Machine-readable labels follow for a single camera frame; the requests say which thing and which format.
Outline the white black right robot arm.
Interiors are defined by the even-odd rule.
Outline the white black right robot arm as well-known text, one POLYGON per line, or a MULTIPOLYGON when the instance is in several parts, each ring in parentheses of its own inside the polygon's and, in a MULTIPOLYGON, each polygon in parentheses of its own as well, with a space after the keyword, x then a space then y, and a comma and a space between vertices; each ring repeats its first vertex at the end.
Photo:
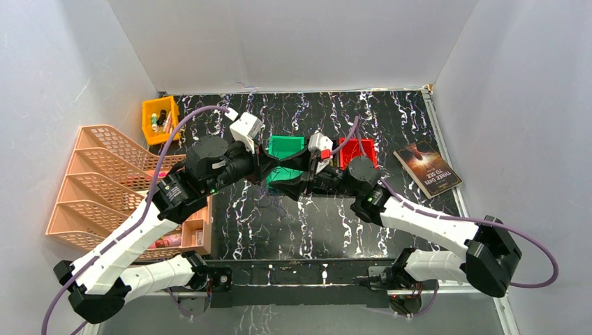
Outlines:
POLYGON ((439 245, 440 251, 402 252, 391 269, 400 288, 430 280, 455 281, 469 283, 490 297, 505 296, 521 251, 500 223, 474 223, 398 198, 379 184, 380 177, 369 158, 358 156, 345 170, 327 166, 320 172, 273 181, 271 186, 293 200, 314 193, 353 197, 350 208, 362 221, 439 245))

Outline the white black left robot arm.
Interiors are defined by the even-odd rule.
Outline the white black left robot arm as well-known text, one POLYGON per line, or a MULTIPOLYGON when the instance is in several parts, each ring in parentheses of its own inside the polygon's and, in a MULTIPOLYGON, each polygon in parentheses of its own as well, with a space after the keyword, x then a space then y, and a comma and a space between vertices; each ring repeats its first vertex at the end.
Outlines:
POLYGON ((137 266, 135 261, 154 242, 203 209, 210 195, 242 179, 259 184, 274 168, 306 165, 310 156, 309 150, 302 149, 277 158, 241 141, 229 142, 214 135, 200 138, 183 161, 151 184, 138 208, 93 251, 54 267, 62 292, 68 294, 79 316, 98 324, 149 292, 171 287, 229 291, 231 270, 207 265, 195 251, 151 265, 137 266))

